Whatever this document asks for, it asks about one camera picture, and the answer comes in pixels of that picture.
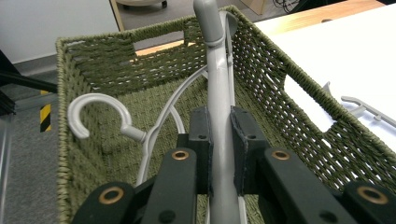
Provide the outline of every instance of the green woven basket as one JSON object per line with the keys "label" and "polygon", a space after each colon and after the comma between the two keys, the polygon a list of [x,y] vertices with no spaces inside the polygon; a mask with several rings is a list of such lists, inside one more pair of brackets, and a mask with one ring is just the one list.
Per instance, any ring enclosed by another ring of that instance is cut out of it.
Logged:
{"label": "green woven basket", "polygon": [[[360,179],[396,192],[395,154],[236,7],[224,9],[239,19],[233,37],[237,105],[253,114],[271,146],[294,150],[331,188],[342,189],[345,183]],[[182,45],[146,56],[135,54],[134,43],[173,32],[183,33]],[[68,105],[84,93],[105,93],[128,107],[135,127],[148,131],[176,87],[206,64],[205,45],[197,20],[187,17],[121,33],[60,38],[56,47],[60,104],[58,205],[60,222],[70,223],[78,207],[98,186],[113,180],[135,183],[141,145],[120,134],[120,116],[101,104],[84,108],[81,116],[91,136],[77,139],[67,126]],[[284,92],[286,76],[299,83],[332,117],[335,123],[329,131],[323,133]],[[206,105],[206,85],[205,78],[198,79],[177,102],[176,109],[185,124],[193,108]],[[176,125],[168,119],[157,140],[149,175],[156,174],[164,152],[175,147],[176,139]],[[203,220],[205,200],[198,200],[199,222]],[[256,200],[247,197],[250,223],[262,223]]]}

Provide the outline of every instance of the yellow black hazard tape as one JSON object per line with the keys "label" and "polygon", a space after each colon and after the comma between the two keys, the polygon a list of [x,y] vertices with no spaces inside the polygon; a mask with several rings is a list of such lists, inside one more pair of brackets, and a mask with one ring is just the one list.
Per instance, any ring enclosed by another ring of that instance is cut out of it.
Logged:
{"label": "yellow black hazard tape", "polygon": [[[41,94],[47,94],[47,91],[41,91]],[[50,104],[41,106],[40,108],[40,132],[50,130]]]}

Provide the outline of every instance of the white table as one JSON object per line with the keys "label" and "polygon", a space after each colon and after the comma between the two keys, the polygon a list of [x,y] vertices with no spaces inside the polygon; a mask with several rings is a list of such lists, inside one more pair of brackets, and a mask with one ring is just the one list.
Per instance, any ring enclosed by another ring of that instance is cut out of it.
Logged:
{"label": "white table", "polygon": [[[265,22],[256,25],[264,30]],[[353,16],[269,35],[319,85],[331,82],[341,101],[353,96],[396,119],[396,4]],[[332,121],[298,85],[287,79],[286,92],[324,132]],[[364,112],[359,120],[396,151],[396,128]]]}

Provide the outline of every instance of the wicker basket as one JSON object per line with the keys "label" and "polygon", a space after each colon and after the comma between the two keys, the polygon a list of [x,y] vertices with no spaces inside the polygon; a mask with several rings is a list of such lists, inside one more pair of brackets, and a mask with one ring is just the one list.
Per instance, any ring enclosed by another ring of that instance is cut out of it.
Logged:
{"label": "wicker basket", "polygon": [[[238,19],[233,37],[235,97],[260,123],[273,147],[294,150],[326,185],[342,189],[354,179],[370,181],[396,192],[396,156],[341,107],[236,7],[224,8]],[[184,44],[137,56],[134,43],[183,32]],[[117,97],[130,110],[134,126],[149,130],[173,90],[206,64],[205,45],[194,17],[141,29],[60,38],[58,204],[60,222],[70,223],[78,207],[98,186],[112,180],[133,184],[140,164],[140,144],[120,134],[120,117],[107,105],[86,106],[82,119],[91,131],[77,139],[67,126],[66,110],[73,99],[88,92]],[[290,76],[335,120],[326,133],[284,92]],[[206,104],[206,80],[200,78],[183,94],[176,108],[185,124],[192,108]],[[176,125],[168,119],[151,159],[155,175],[163,153],[175,147]],[[202,221],[205,197],[199,198]],[[262,223],[256,198],[247,199],[250,223]]]}

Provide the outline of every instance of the hanger hook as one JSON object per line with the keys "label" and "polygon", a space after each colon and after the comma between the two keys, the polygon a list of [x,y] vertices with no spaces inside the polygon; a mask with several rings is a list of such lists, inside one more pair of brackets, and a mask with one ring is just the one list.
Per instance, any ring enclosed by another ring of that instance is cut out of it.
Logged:
{"label": "hanger hook", "polygon": [[132,119],[128,109],[119,100],[102,93],[88,93],[76,98],[67,109],[68,124],[73,134],[84,139],[90,136],[90,131],[84,127],[79,117],[81,109],[94,102],[105,103],[115,108],[121,116],[120,131],[122,134],[136,141],[144,142],[146,133],[132,126]]}

